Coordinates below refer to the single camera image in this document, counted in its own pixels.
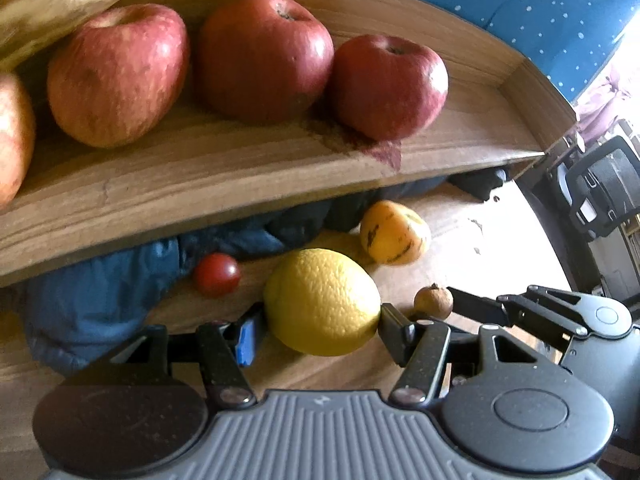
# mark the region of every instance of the wooden surface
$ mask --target wooden surface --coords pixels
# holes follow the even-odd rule
[[[334,248],[361,261],[378,284],[382,300],[409,306],[416,291],[432,282],[456,286],[487,297],[520,293],[532,283],[568,288],[562,269],[535,215],[514,183],[478,203],[445,184],[426,197],[405,203],[429,223],[433,243],[427,254],[407,267],[367,263],[355,237],[324,232],[313,246]],[[150,314],[172,332],[192,330],[211,319],[234,319],[259,300],[262,286],[279,257],[242,264],[235,293],[219,300],[199,296],[191,283],[179,283]],[[468,330],[473,322],[452,316]],[[532,344],[532,338],[520,337]],[[61,378],[32,362],[24,339],[9,314],[0,314],[0,478],[34,480],[45,465],[31,434],[38,400]],[[319,358],[297,354],[268,337],[246,375],[258,392],[265,388],[380,388],[388,393],[400,373],[377,336],[353,354]],[[191,382],[197,369],[177,367]]]
[[[577,123],[574,109],[528,59],[500,86],[540,146],[549,150]]]
[[[222,1],[122,4],[167,4],[194,31]],[[252,212],[540,155],[522,111],[498,89],[524,58],[497,38],[417,0],[297,1],[327,25],[336,45],[384,32],[438,51],[451,82],[447,105],[432,127],[401,148],[382,150],[381,162],[345,142],[344,130],[322,114],[248,128],[199,110],[188,85],[148,136],[113,151],[91,150],[64,136],[47,115],[49,54],[43,53],[22,67],[38,108],[38,140],[22,190],[0,214],[0,286]],[[528,76],[535,75],[526,72],[521,79]],[[558,96],[539,97],[544,105]]]

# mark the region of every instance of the dark red stain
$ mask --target dark red stain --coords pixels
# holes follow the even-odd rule
[[[363,136],[348,126],[337,123],[331,117],[323,102],[316,103],[306,118],[306,129],[321,136],[321,142],[335,153],[349,153],[357,150],[364,155],[400,171],[402,151],[399,140],[380,142]]]

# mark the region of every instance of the cherry tomato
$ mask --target cherry tomato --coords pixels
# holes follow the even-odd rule
[[[201,294],[217,298],[236,290],[240,267],[228,254],[213,253],[200,261],[193,271],[193,279]]]

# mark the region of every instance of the wooden tray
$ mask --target wooden tray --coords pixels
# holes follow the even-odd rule
[[[121,4],[171,6],[194,32],[222,1]],[[297,1],[328,27],[336,45],[382,32],[436,50],[449,70],[450,91],[434,125],[372,156],[313,114],[247,127],[199,110],[186,88],[139,142],[92,150],[64,136],[50,118],[44,100],[50,52],[44,52],[19,70],[36,103],[38,140],[23,188],[0,213],[0,286],[258,211],[531,160],[575,122],[568,103],[521,54],[448,12],[417,0]]]

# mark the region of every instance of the apple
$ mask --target apple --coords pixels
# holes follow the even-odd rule
[[[173,9],[110,9],[78,28],[50,60],[49,106],[58,126],[80,142],[129,144],[169,111],[188,65],[187,29]]]
[[[36,120],[31,100],[13,73],[0,73],[0,208],[18,193],[31,163]]]
[[[194,57],[204,104],[247,123],[287,121],[318,99],[334,44],[293,0],[232,0],[205,21]]]
[[[433,50],[367,34],[336,51],[327,98],[341,123],[374,140],[396,140],[433,123],[448,89],[447,69]]]

